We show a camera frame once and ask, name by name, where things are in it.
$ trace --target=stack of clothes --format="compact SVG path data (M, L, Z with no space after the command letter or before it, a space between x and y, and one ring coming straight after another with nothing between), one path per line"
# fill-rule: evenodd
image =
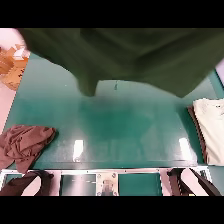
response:
M199 99L188 107L197 129L204 161L224 165L224 99Z

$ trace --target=metal bracket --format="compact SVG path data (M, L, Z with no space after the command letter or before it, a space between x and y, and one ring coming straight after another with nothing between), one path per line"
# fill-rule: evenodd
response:
M118 196L118 173L96 175L96 196Z

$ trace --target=beige cloth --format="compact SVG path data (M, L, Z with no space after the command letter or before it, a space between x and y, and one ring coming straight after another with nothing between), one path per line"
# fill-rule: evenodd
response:
M14 161L20 173L26 173L49 144L56 129L44 126L15 125L0 135L0 170Z
M224 165L224 99L194 101L194 112L205 139L207 163Z

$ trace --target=green tabletop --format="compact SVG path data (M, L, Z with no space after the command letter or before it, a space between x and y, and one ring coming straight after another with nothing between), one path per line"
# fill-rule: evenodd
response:
M215 72L183 99L126 81L102 81L96 96L86 97L70 72L31 54L5 129L25 124L58 130L34 169L195 166L203 158L186 106L203 97L223 97ZM183 138L189 150L180 147ZM73 162L80 139L84 151Z

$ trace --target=dark green cloth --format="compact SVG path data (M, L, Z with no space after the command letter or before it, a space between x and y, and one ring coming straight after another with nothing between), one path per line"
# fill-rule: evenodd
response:
M223 28L20 28L33 53L93 96L99 80L148 83L183 97L224 58Z

